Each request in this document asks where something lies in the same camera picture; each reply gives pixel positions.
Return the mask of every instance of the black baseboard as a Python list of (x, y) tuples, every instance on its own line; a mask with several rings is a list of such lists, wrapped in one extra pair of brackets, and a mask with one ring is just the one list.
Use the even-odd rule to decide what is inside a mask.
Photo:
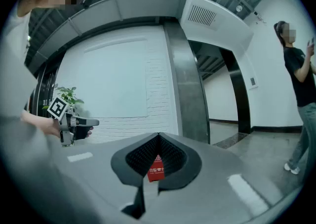
[(235, 120), (222, 120), (222, 119), (209, 119), (209, 120), (214, 121), (214, 122), (221, 122), (221, 123), (237, 124), (238, 125), (238, 121), (235, 121)]
[(302, 131), (302, 126), (294, 127), (252, 127), (251, 132), (267, 132), (267, 133), (300, 133)]

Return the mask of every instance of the woman in black t-shirt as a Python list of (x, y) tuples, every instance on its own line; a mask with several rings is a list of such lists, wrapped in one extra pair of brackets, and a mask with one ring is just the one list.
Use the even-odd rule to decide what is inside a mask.
[(305, 180), (316, 160), (316, 87), (313, 77), (313, 73), (316, 74), (316, 67), (311, 63), (314, 41), (311, 44), (308, 42), (306, 55), (304, 55), (302, 50), (293, 47), (296, 30), (291, 29), (289, 23), (279, 21), (274, 25), (274, 29), (283, 46), (285, 67), (290, 74), (298, 111), (303, 121), (300, 140), (284, 168), (297, 175), (300, 172), (297, 164), (309, 147)]

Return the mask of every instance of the black t-shirt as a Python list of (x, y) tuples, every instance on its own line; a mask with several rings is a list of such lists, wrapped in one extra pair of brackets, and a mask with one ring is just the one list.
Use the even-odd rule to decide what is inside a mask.
[(302, 50), (294, 47), (284, 48), (285, 67), (291, 76), (294, 92), (296, 95), (297, 106), (299, 107), (316, 102), (316, 87), (312, 68), (310, 67), (305, 81), (302, 83), (294, 75), (294, 72), (303, 66), (304, 60), (305, 55)]

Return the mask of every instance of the potted plant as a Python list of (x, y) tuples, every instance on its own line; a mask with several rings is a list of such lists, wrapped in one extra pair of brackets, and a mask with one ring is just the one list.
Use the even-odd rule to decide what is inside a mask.
[[(76, 98), (74, 91), (76, 90), (76, 87), (72, 88), (65, 88), (65, 87), (59, 87), (57, 88), (58, 95), (64, 99), (67, 103), (69, 103), (69, 109), (67, 112), (72, 113), (73, 115), (78, 115), (76, 113), (76, 104), (77, 103), (84, 103), (81, 99)], [(49, 105), (46, 105), (43, 107), (43, 109), (47, 109)]]

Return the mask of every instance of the green plant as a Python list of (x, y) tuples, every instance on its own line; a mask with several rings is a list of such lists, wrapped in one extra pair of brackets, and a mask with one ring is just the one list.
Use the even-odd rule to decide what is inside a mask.
[[(69, 106), (73, 108), (76, 103), (84, 103), (81, 99), (76, 98), (74, 94), (74, 90), (76, 87), (72, 88), (65, 88), (65, 87), (59, 87), (57, 90), (59, 90), (59, 95), (61, 96), (62, 99), (64, 99), (66, 102), (69, 103)], [(49, 105), (46, 105), (43, 107), (43, 109), (47, 109)]]

